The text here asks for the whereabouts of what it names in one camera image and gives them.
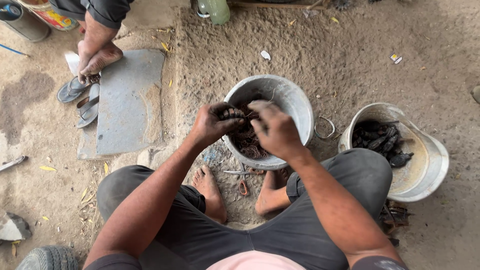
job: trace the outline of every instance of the rubber tire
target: rubber tire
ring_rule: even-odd
[[[261,2],[267,2],[267,3],[274,3],[274,4],[284,4],[284,3],[290,3],[296,0],[259,0]]]
[[[71,248],[46,245],[30,251],[15,270],[78,270],[78,262]]]

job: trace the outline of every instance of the oil stain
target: oil stain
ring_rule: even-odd
[[[28,71],[20,81],[4,87],[0,101],[0,132],[5,133],[9,145],[20,143],[25,108],[47,99],[54,85],[47,74]]]

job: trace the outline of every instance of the gray slipper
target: gray slipper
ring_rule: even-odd
[[[67,103],[78,98],[90,86],[89,83],[82,84],[75,76],[71,81],[65,83],[57,93],[57,100],[61,103]]]
[[[90,94],[77,104],[77,112],[80,115],[77,128],[84,128],[93,122],[98,116],[98,101],[100,100],[100,85],[93,84]]]

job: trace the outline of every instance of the sandy floor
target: sandy floor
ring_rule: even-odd
[[[338,132],[363,106],[390,102],[444,142],[451,155],[440,188],[409,205],[417,215],[399,232],[399,252],[415,270],[477,269],[480,107],[469,91],[480,83],[479,10],[480,4],[467,0],[413,4],[384,0],[374,5],[362,1],[346,12],[330,9],[312,19],[295,10],[239,9],[224,27],[182,11],[176,40],[171,41],[175,53],[163,70],[166,134],[150,148],[155,155],[145,158],[139,151],[115,156],[108,160],[109,172],[135,163],[156,168],[181,143],[200,105],[223,100],[239,80],[251,75],[276,74],[292,80],[307,93],[315,115],[329,117]],[[332,16],[339,24],[329,21]],[[30,157],[1,173],[0,206],[24,217],[34,234],[20,243],[16,258],[10,244],[0,245],[3,269],[14,269],[36,246],[70,242],[82,264],[101,227],[95,201],[89,207],[81,203],[81,196],[87,187],[86,197],[94,194],[104,176],[103,161],[76,159],[80,133],[75,128],[75,104],[55,99],[57,89],[71,77],[63,52],[75,50],[80,38],[77,31],[54,31],[45,42],[32,44],[0,27],[3,44],[32,55],[25,59],[0,50],[0,160]],[[160,41],[166,40],[154,30],[133,29],[116,43],[122,49],[162,48]],[[270,53],[271,61],[261,58],[262,50]],[[388,58],[393,52],[403,57],[398,65]],[[314,138],[310,148],[323,160],[335,155],[336,145],[332,139]],[[194,167],[203,163],[217,176],[229,222],[254,226],[265,221],[253,209],[261,177],[247,179],[250,194],[242,197],[238,178],[220,172],[238,168],[220,142],[199,156]],[[38,168],[42,165],[57,171],[43,171]]]

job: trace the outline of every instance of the bucket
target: bucket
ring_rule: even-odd
[[[388,199],[397,202],[416,202],[432,194],[443,182],[448,171],[448,152],[435,138],[418,129],[395,105],[373,103],[363,107],[353,117],[350,126],[340,137],[338,152],[352,149],[352,133],[357,122],[399,121],[395,126],[403,138],[413,139],[401,144],[404,153],[412,158],[401,168],[392,168],[393,181]]]
[[[5,12],[0,12],[0,23],[12,30],[14,33],[22,38],[28,39],[32,42],[39,42],[44,40],[50,34],[50,27],[38,19],[35,15],[31,14],[22,8],[21,5],[10,3],[9,1],[0,1],[0,6],[3,7],[6,4],[20,10],[20,16],[12,19]]]
[[[49,2],[42,3],[43,0],[38,0],[39,4],[32,4],[28,0],[18,0],[24,7],[35,12],[46,23],[52,25],[60,31],[70,31],[75,29],[79,24],[76,20],[65,17],[55,13]]]
[[[238,107],[252,100],[270,100],[272,95],[272,101],[284,113],[293,118],[300,134],[300,140],[306,146],[313,136],[313,110],[303,90],[293,82],[283,77],[269,74],[248,77],[237,83],[227,94],[224,101]],[[223,136],[222,140],[240,162],[251,168],[271,171],[287,166],[287,162],[274,155],[256,160],[246,157],[233,144],[230,135]]]

